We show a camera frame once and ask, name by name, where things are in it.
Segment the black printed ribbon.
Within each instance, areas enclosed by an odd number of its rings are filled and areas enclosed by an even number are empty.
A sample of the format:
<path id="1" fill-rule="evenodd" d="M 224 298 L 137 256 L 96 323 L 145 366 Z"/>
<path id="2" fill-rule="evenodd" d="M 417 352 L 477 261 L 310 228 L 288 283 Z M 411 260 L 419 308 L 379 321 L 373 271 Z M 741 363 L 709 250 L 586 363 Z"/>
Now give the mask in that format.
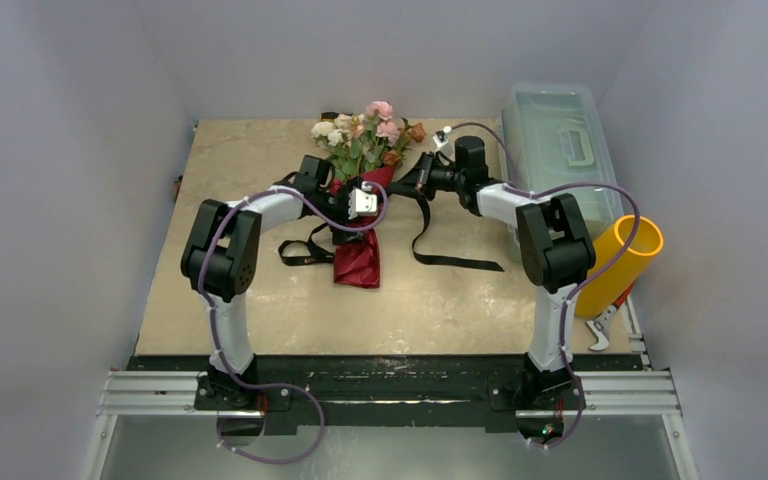
<path id="1" fill-rule="evenodd" d="M 422 229 L 411 243 L 413 258 L 427 266 L 451 266 L 463 269 L 504 272 L 497 262 L 459 258 L 445 255 L 422 254 L 416 250 L 418 240 L 431 225 L 430 198 L 415 187 L 394 183 L 387 187 L 388 195 L 413 199 L 422 213 Z M 316 264 L 333 266 L 333 279 L 337 284 L 359 288 L 377 288 L 381 277 L 381 256 L 378 238 L 373 229 L 360 232 L 358 240 L 339 245 L 333 252 L 316 244 L 313 236 L 327 226 L 326 223 L 314 228 L 306 240 L 286 240 L 278 247 L 278 255 L 286 266 L 298 267 Z"/>

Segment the red paper flower bouquet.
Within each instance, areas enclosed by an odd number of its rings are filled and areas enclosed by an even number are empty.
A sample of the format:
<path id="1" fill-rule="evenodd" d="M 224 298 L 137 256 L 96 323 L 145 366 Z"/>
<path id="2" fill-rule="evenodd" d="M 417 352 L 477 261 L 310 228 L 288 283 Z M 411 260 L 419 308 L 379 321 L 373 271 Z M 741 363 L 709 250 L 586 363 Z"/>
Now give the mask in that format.
<path id="1" fill-rule="evenodd" d="M 424 127 L 399 119 L 389 102 L 377 100 L 361 113 L 323 114 L 310 135 L 334 167 L 330 191 L 347 196 L 349 226 L 357 236 L 336 247 L 334 282 L 378 288 L 381 260 L 372 224 L 383 218 L 384 188 L 412 147 L 425 140 Z"/>

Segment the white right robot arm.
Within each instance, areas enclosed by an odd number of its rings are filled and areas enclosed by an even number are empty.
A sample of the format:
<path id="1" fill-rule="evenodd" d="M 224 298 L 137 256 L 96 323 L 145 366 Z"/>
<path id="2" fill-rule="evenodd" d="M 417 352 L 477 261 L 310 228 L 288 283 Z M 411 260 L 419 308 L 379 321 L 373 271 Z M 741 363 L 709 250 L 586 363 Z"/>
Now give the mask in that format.
<path id="1" fill-rule="evenodd" d="M 456 141 L 452 162 L 440 152 L 422 154 L 388 188 L 391 195 L 416 200 L 425 219 L 439 191 L 456 194 L 465 210 L 498 220 L 518 235 L 521 264 L 537 295 L 532 338 L 513 400 L 544 407 L 571 383 L 573 354 L 567 342 L 576 289 L 596 260 L 579 205 L 571 194 L 539 196 L 491 177 L 484 141 L 477 136 Z"/>

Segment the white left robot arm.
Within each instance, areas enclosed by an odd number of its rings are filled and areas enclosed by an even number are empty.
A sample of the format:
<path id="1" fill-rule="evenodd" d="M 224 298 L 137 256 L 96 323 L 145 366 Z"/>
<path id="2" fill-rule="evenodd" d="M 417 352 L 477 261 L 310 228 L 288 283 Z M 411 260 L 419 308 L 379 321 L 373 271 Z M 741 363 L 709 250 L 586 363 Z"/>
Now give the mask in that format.
<path id="1" fill-rule="evenodd" d="M 205 303 L 213 344 L 210 365 L 225 375 L 219 395 L 232 408 L 247 408 L 258 394 L 271 392 L 313 397 L 304 387 L 258 380 L 245 300 L 263 233 L 316 216 L 333 231 L 360 237 L 384 219 L 388 198 L 381 183 L 352 180 L 332 188 L 333 171 L 326 160 L 306 156 L 298 170 L 264 191 L 232 202 L 208 199 L 197 210 L 180 269 Z"/>

